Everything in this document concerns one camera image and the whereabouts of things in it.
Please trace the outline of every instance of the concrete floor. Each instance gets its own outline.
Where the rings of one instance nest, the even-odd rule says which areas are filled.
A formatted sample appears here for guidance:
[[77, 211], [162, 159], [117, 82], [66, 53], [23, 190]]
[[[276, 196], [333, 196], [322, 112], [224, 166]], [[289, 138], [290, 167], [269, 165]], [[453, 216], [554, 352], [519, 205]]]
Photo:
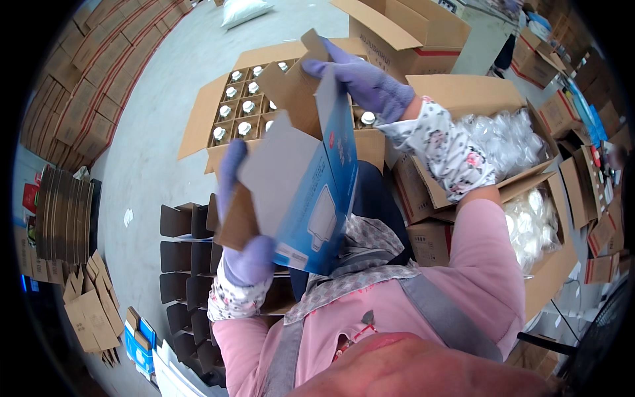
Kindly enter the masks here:
[[[126, 308], [134, 306], [159, 340], [170, 339], [167, 305], [161, 304], [159, 294], [159, 242], [166, 239], [159, 235], [160, 207], [189, 201], [204, 204], [217, 189], [214, 174], [203, 175], [205, 151], [176, 161], [198, 90], [229, 72], [242, 51], [299, 39], [312, 27], [326, 37], [348, 36], [348, 16], [327, 0], [267, 2], [274, 4], [272, 12], [227, 32], [220, 28], [223, 10], [213, 3], [201, 3], [186, 15], [151, 58], [126, 104], [111, 147], [91, 171], [103, 182], [98, 249], [121, 303], [119, 314], [124, 318]], [[515, 83], [535, 105], [555, 90], [541, 92], [522, 80]], [[132, 210], [133, 220], [126, 227], [127, 209]], [[84, 354], [104, 390], [111, 396], [158, 395], [130, 365], [125, 347], [118, 352], [122, 365], [114, 369]]]

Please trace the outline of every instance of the white bottle cap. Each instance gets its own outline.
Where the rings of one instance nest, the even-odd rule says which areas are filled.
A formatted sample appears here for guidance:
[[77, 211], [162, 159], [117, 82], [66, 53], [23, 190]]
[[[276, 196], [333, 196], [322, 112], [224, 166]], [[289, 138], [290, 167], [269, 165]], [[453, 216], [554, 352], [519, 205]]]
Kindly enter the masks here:
[[240, 135], [245, 136], [249, 131], [251, 131], [251, 124], [247, 123], [246, 121], [238, 124], [238, 133]]
[[253, 110], [254, 107], [256, 107], [256, 104], [254, 104], [252, 101], [245, 101], [243, 103], [243, 112], [249, 113]]
[[249, 93], [254, 94], [258, 91], [260, 87], [258, 87], [258, 84], [256, 84], [256, 82], [252, 82], [249, 83], [249, 86], [247, 87], [247, 89], [249, 89]]
[[231, 111], [232, 111], [232, 108], [230, 108], [227, 105], [223, 105], [220, 107], [220, 110], [218, 111], [218, 113], [220, 113], [220, 117], [227, 117]]
[[227, 89], [227, 91], [225, 91], [225, 93], [227, 94], [227, 98], [233, 98], [234, 95], [236, 95], [237, 92], [238, 92], [238, 90], [235, 89], [235, 87], [229, 87]]
[[216, 140], [221, 140], [225, 136], [225, 128], [216, 127], [214, 128], [214, 138]]
[[372, 112], [364, 112], [361, 115], [361, 122], [365, 125], [373, 125], [375, 122], [375, 115]]

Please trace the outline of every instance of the pink shirt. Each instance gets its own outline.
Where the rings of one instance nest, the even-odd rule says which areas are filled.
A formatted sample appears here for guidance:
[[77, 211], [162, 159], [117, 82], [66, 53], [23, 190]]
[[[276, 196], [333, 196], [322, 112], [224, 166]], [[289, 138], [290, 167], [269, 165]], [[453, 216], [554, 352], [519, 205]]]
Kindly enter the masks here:
[[[450, 265], [420, 270], [496, 343], [505, 360], [525, 324], [525, 283], [509, 242], [503, 210], [484, 199], [467, 203], [455, 222]], [[352, 338], [361, 331], [365, 326], [361, 318], [370, 309], [379, 332], [412, 332], [442, 344], [397, 280], [378, 283], [341, 297], [305, 318], [296, 387], [331, 364], [338, 336], [343, 333]], [[278, 321], [268, 330], [258, 318], [214, 324], [230, 396], [262, 394], [282, 325]], [[358, 340], [370, 334], [366, 332]]]

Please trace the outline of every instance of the worker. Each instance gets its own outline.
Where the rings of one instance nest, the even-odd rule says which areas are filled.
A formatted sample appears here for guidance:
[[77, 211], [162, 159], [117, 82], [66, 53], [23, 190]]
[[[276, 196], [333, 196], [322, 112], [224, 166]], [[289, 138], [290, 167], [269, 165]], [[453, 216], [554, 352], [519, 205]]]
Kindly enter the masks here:
[[[410, 244], [403, 220], [388, 220], [389, 227], [384, 209], [372, 208], [392, 207], [390, 215], [396, 204], [364, 196], [382, 182], [373, 179], [376, 168], [373, 174], [360, 161], [361, 187], [338, 266], [329, 276], [310, 274], [284, 320], [269, 328], [258, 317], [274, 276], [274, 240], [257, 236], [242, 252], [224, 248], [208, 317], [229, 395], [545, 395], [537, 374], [502, 364], [525, 325], [525, 286], [492, 165], [433, 98], [416, 96], [411, 86], [323, 42], [334, 62], [305, 60], [304, 71], [320, 78], [332, 68], [352, 99], [378, 114], [375, 127], [417, 156], [458, 203], [450, 264], [404, 260]], [[221, 162], [221, 221], [245, 156], [244, 142], [235, 140]], [[358, 200], [363, 205], [356, 208]]]

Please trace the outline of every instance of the floral sleeve cover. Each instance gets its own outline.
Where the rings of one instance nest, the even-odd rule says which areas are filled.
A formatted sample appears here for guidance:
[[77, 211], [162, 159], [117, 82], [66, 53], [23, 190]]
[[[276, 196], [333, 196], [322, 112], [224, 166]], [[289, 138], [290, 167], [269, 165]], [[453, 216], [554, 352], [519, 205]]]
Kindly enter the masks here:
[[494, 184], [494, 167], [485, 153], [452, 123], [450, 113], [429, 97], [416, 120], [376, 127], [395, 149], [416, 155], [425, 169], [446, 191], [448, 201], [458, 203], [469, 191]]
[[212, 322], [228, 318], [247, 318], [260, 314], [273, 278], [254, 286], [232, 285], [225, 277], [225, 255], [218, 264], [217, 275], [207, 299], [207, 317]]

